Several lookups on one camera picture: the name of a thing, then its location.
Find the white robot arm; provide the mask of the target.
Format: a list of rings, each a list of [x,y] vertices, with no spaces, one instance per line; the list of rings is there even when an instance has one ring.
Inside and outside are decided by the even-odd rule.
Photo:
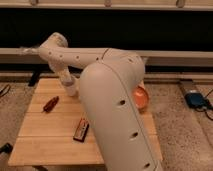
[[[61,81],[73,79],[70,66],[82,70],[67,92],[80,96],[107,171],[163,171],[133,96],[145,75],[140,55],[116,48],[70,48],[58,32],[39,46],[38,54]]]

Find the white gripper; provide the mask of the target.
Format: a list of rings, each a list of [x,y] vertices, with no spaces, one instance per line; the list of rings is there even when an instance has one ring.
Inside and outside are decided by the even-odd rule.
[[[69,78],[65,78],[61,81],[61,83],[69,96],[75,96],[78,93],[77,80],[75,77],[71,76]]]

